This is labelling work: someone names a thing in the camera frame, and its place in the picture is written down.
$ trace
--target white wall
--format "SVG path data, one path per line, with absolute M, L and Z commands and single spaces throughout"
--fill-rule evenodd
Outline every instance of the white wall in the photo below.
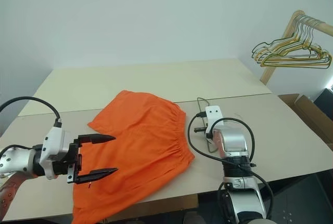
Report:
M 250 58 L 253 46 L 279 38 L 296 9 L 333 24 L 332 0 L 3 1 L 1 61 L 10 54 L 26 61 L 16 70 L 34 66 L 34 77 L 10 77 L 35 81 L 30 91 L 50 67 L 239 58 L 259 77 L 263 69 Z M 332 40 L 316 38 L 331 52 Z M 332 69 L 277 69 L 269 87 L 315 97 L 331 76 Z M 3 94 L 22 94 L 10 83 Z

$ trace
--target orange fabric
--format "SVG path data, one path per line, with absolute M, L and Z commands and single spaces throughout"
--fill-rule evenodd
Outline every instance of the orange fabric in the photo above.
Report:
M 117 139 L 84 144 L 81 174 L 117 167 L 99 181 L 74 185 L 73 224 L 96 223 L 154 193 L 194 159 L 184 135 L 185 113 L 149 93 L 120 92 L 88 124 Z

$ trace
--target floor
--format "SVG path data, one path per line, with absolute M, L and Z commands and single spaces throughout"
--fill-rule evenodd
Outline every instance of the floor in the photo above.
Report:
M 199 208 L 195 209 L 207 224 L 225 224 L 212 195 L 199 197 Z M 170 212 L 140 218 L 145 224 L 182 224 L 185 211 Z M 71 217 L 50 218 L 48 220 L 70 224 Z M 298 182 L 275 198 L 273 221 L 277 224 L 332 224 L 333 210 L 327 200 L 316 174 Z M 125 224 L 127 221 L 117 221 L 113 224 Z

